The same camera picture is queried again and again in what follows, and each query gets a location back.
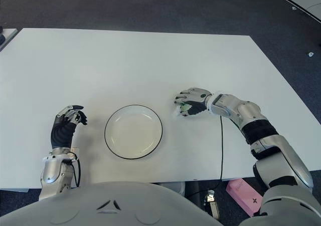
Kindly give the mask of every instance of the black joint band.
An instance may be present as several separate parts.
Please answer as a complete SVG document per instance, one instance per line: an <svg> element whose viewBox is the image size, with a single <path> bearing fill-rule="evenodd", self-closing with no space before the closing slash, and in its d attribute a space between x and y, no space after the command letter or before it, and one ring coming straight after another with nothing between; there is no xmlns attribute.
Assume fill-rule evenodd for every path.
<svg viewBox="0 0 321 226"><path fill-rule="evenodd" d="M264 137L278 135L277 131L268 120L256 120L250 122L242 128L242 133L247 144L250 145Z"/></svg>

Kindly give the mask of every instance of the pink object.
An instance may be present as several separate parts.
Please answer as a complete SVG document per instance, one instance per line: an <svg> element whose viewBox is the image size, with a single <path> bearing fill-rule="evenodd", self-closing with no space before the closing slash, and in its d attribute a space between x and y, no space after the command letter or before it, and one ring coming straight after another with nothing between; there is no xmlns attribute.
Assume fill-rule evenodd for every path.
<svg viewBox="0 0 321 226"><path fill-rule="evenodd" d="M229 181L226 191L250 217L259 211L262 196L243 179Z"/></svg>

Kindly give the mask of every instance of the robot forearm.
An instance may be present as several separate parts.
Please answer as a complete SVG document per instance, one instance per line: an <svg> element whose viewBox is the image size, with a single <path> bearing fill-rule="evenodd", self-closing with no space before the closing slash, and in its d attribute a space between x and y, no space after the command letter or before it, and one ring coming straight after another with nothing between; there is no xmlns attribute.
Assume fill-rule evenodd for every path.
<svg viewBox="0 0 321 226"><path fill-rule="evenodd" d="M312 191L309 170L256 104L229 94L209 96L206 101L211 113L231 119L251 145L251 153L258 159L253 170L259 181L268 188L286 184Z"/></svg>

